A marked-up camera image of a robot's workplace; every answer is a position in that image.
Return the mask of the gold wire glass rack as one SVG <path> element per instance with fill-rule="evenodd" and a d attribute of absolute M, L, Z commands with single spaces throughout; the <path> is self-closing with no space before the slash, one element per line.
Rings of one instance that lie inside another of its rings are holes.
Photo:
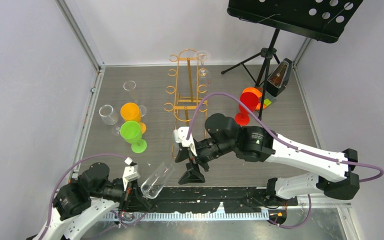
<path fill-rule="evenodd" d="M 164 110 L 174 116 L 175 129 L 189 126 L 196 110 L 203 113 L 205 119 L 208 116 L 208 101 L 198 106 L 208 93 L 208 86 L 200 84 L 198 76 L 198 51 L 184 49 L 169 57 L 175 67 L 169 69 L 167 74 L 174 79 L 174 83 L 166 87 L 166 93 L 173 95 L 173 101 L 165 103 Z"/>

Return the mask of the green wine glass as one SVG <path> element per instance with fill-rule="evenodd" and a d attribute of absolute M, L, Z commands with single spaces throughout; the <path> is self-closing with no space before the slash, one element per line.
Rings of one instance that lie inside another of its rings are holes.
<path fill-rule="evenodd" d="M 131 150 L 140 154 L 147 149 L 147 142 L 143 139 L 141 126 L 136 121 L 126 121 L 122 124 L 120 130 L 121 137 L 130 144 Z"/>

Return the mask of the yellow wine glass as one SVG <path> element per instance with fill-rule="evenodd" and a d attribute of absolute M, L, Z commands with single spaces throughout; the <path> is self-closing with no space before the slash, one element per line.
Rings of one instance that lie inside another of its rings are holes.
<path fill-rule="evenodd" d="M 125 103 L 120 109 L 120 115 L 125 122 L 134 121 L 140 126 L 141 133 L 147 130 L 146 125 L 142 122 L 142 115 L 139 106 L 134 102 Z"/>

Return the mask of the red wine glass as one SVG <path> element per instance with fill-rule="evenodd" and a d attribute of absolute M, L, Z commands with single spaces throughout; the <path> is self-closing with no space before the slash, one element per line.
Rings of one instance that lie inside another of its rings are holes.
<path fill-rule="evenodd" d="M 235 115 L 234 120 L 240 126 L 246 126 L 250 122 L 250 113 L 247 110 L 253 112 L 259 103 L 259 98 L 250 92 L 246 92 L 240 95 L 239 100 L 244 104 L 244 107 L 241 104 L 238 105 L 239 113 Z"/>

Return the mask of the clear wine glass front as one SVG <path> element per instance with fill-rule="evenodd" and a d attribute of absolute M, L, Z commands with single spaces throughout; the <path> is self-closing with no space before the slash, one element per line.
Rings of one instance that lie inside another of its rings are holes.
<path fill-rule="evenodd" d="M 133 80 L 128 80 L 123 84 L 123 89 L 128 93 L 131 100 L 138 105 L 140 114 L 144 117 L 147 114 L 147 108 L 143 105 L 143 101 L 140 98 L 137 83 Z"/>

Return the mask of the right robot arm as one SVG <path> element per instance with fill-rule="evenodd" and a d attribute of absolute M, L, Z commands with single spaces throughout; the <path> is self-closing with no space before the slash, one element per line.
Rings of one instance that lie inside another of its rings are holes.
<path fill-rule="evenodd" d="M 189 127 L 173 131 L 179 146 L 175 162 L 188 160 L 186 171 L 178 180 L 180 185 L 205 183 L 200 169 L 209 171 L 208 163 L 228 153 L 235 153 L 246 162 L 268 162 L 292 166 L 307 173 L 267 181 L 265 198 L 271 205 L 279 205 L 299 195 L 323 193 L 336 200 L 351 200 L 360 190 L 360 177 L 346 161 L 356 163 L 358 153 L 348 148 L 331 152 L 315 148 L 315 155 L 308 154 L 312 147 L 291 141 L 284 136 L 267 131 L 261 126 L 240 126 L 232 117 L 215 113 L 204 123 L 209 138 L 196 141 L 188 136 Z"/>

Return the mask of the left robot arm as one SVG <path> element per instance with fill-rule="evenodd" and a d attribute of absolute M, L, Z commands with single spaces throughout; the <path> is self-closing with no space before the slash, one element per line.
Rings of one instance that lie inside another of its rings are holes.
<path fill-rule="evenodd" d="M 50 221 L 32 240 L 79 240 L 110 211 L 119 224 L 127 213 L 149 213 L 153 205 L 138 184 L 139 166 L 128 159 L 122 178 L 109 180 L 110 168 L 96 162 L 62 186 L 51 200 Z"/>

